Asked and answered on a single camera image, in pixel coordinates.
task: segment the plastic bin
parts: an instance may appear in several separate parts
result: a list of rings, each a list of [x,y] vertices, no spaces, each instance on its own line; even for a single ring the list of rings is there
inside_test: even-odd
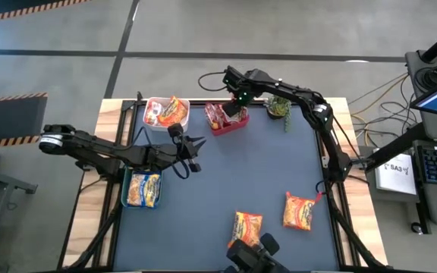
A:
[[[161,171],[139,171],[139,174],[159,174],[161,175],[161,181],[159,185],[159,194],[158,198],[156,199],[156,206],[155,208],[148,208],[148,207],[139,207],[139,206],[132,206],[127,204],[127,195],[129,194],[129,186],[130,186],[130,178],[133,174],[133,170],[126,168],[126,171],[124,173],[124,180],[122,181],[122,191],[121,191],[121,203],[123,207],[127,209],[156,209],[156,207],[159,204],[159,200],[161,200],[162,195],[162,189],[163,189],[163,173]]]
[[[188,118],[190,117],[190,101],[188,101],[187,99],[178,99],[178,100],[181,103],[183,103],[185,108],[188,110],[187,116],[185,118],[183,118],[180,122],[181,126],[183,127],[183,131],[186,132],[188,129]],[[160,131],[160,132],[168,132],[168,128],[165,126],[159,126],[159,125],[155,126],[155,125],[151,125],[151,124],[146,123],[145,117],[146,117],[146,113],[148,112],[148,106],[151,104],[151,102],[158,102],[161,105],[163,105],[163,107],[165,107],[170,102],[170,98],[159,98],[159,97],[149,98],[148,102],[146,103],[146,108],[144,109],[144,115],[143,115],[143,123],[149,129],[154,130],[154,131]]]
[[[247,122],[249,122],[249,118],[250,118],[250,116],[247,115],[247,117],[246,117],[243,121],[241,121],[241,122],[239,122],[239,123],[232,124],[232,125],[229,125],[229,126],[227,126],[227,127],[224,127],[224,128],[222,128],[222,129],[218,129],[218,130],[213,130],[213,129],[212,129],[212,134],[213,134],[214,136],[220,136],[220,135],[222,135],[222,134],[224,134],[224,133],[228,133],[228,132],[231,132],[231,131],[233,131],[233,130],[236,130],[236,129],[242,128],[242,127],[244,127],[244,126],[247,125]]]

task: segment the desk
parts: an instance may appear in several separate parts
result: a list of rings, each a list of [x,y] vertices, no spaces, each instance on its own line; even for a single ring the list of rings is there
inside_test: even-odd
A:
[[[115,141],[123,101],[125,100],[105,99],[102,101],[95,135],[110,141]],[[354,147],[357,147],[347,100],[345,98],[329,98],[327,101],[332,105],[336,118],[349,136]],[[129,126],[130,118],[127,117],[124,122],[123,143],[127,141],[126,137],[127,132],[129,131]],[[351,147],[348,145],[347,140],[344,138],[341,131],[337,127],[335,130],[337,131],[341,148],[351,157],[354,157],[354,151],[352,151]],[[363,172],[359,170],[352,170],[351,174],[358,177],[365,177]],[[92,183],[96,178],[97,174],[94,172],[85,173],[82,187]],[[118,185],[106,186],[105,182],[102,182],[86,189],[80,194],[76,203],[73,221],[71,225],[69,225],[68,241],[64,244],[60,265],[70,265],[86,249],[99,227],[102,203],[105,199],[105,188],[116,188],[117,186]],[[347,179],[344,183],[344,188],[347,194],[348,207],[350,209],[354,230],[369,251],[380,262],[387,264],[384,247],[382,245],[382,238],[377,225],[368,186],[363,182],[354,179]],[[113,193],[111,199],[114,199],[117,196],[117,190],[114,190]],[[110,233],[111,231],[108,232],[106,239],[103,242],[100,264],[104,264],[108,258]],[[344,249],[346,264],[352,264],[349,243],[346,235],[342,231],[341,245]]]

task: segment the white box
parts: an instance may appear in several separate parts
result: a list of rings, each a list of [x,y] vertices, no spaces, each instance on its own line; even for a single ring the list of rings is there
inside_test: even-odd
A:
[[[187,116],[183,119],[181,119],[181,126],[183,127],[183,131],[186,132],[188,129],[188,118],[190,117],[190,101],[187,99],[178,99],[181,103],[183,103],[184,107],[187,109]],[[146,103],[146,108],[144,109],[143,114],[143,123],[146,125],[149,129],[154,131],[160,131],[160,132],[167,132],[168,128],[164,126],[159,125],[151,125],[146,123],[146,113],[148,112],[148,106],[151,104],[151,102],[158,102],[159,104],[163,105],[163,108],[166,107],[170,103],[170,98],[158,98],[158,97],[152,97],[148,99],[148,102]]]

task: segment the gray floor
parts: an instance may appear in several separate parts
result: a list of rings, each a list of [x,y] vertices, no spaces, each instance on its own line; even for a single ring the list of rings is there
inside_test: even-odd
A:
[[[92,0],[0,21],[0,49],[117,51],[132,0]],[[141,0],[127,50],[401,57],[437,40],[433,0]],[[114,57],[0,55],[0,96],[48,92],[46,123],[93,131]],[[201,90],[196,79],[228,64],[254,67],[286,82],[352,100],[405,72],[402,63],[125,58],[113,98],[227,97]],[[219,86],[220,78],[204,81]],[[406,82],[405,93],[412,93]],[[351,105],[368,106],[380,93]],[[382,101],[403,102],[399,89]],[[367,120],[386,115],[374,105]],[[400,133],[401,123],[376,124]],[[385,145],[390,136],[374,136]],[[0,230],[0,268],[51,270],[77,194],[81,172],[73,160],[42,154],[36,145],[0,149],[0,171],[39,184],[35,196],[15,194]],[[404,205],[374,202],[388,260],[396,268],[437,271],[437,227],[419,237],[409,231]]]

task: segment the yellow cable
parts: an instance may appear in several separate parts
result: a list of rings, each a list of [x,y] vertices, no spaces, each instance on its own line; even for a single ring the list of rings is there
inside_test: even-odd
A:
[[[369,125],[367,124],[367,121],[365,119],[363,119],[362,117],[357,116],[357,115],[351,115],[351,117],[356,118],[365,124],[365,127],[363,128],[363,132],[364,132],[363,141],[365,142],[365,146],[369,146],[369,132],[366,131],[369,127]]]
[[[390,83],[395,82],[398,78],[405,77],[406,75],[407,75],[407,73],[402,73],[401,75],[395,77],[394,79],[388,81],[387,83],[384,83],[384,84],[382,84],[381,86],[376,87],[375,89],[372,89],[372,90],[370,90],[369,92],[367,92],[367,93],[361,95],[360,97],[354,99],[353,101],[349,102],[348,105],[351,105],[351,104],[357,102],[358,100],[363,99],[365,96],[368,96],[368,95],[372,94],[373,92],[375,92],[375,91],[381,89],[382,87],[387,86],[387,85],[389,85]]]
[[[393,83],[389,88],[387,88],[387,90],[379,97],[377,98],[374,102],[372,102],[369,106],[365,107],[364,109],[357,111],[355,113],[353,113],[352,115],[356,115],[362,112],[365,112],[367,109],[369,109],[370,107],[374,106],[381,98],[383,98],[385,95],[387,95],[387,93],[391,92],[391,90],[394,89],[394,87],[396,85],[398,85],[399,83],[401,83],[405,78],[407,78],[408,76],[402,77],[401,79],[399,79],[398,81],[396,81],[395,83]]]

